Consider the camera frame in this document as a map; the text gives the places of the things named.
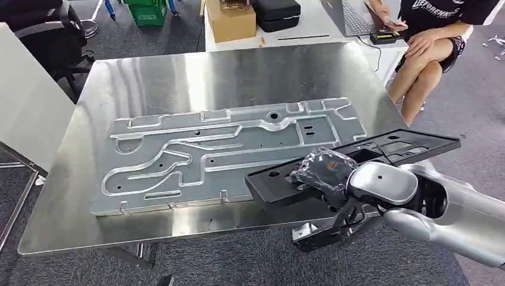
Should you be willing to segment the grey film-wrapped right robot hand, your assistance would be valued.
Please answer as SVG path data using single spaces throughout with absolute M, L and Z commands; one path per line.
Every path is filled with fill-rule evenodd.
M 346 185 L 358 163 L 351 157 L 320 147 L 308 153 L 290 177 L 321 192 L 324 201 L 335 208 L 343 207 L 348 198 Z

